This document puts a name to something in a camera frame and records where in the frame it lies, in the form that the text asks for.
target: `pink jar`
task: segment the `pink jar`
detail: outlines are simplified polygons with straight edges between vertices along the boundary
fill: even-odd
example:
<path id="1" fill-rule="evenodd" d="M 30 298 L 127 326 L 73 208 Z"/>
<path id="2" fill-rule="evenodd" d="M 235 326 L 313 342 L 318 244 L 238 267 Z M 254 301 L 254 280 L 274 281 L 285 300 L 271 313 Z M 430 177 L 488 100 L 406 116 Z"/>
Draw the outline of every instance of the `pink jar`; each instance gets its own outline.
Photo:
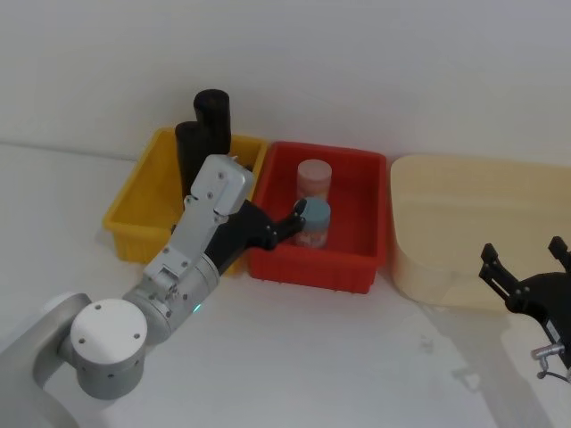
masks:
<path id="1" fill-rule="evenodd" d="M 316 197 L 327 200 L 331 166 L 319 159 L 307 159 L 297 167 L 297 199 Z"/>

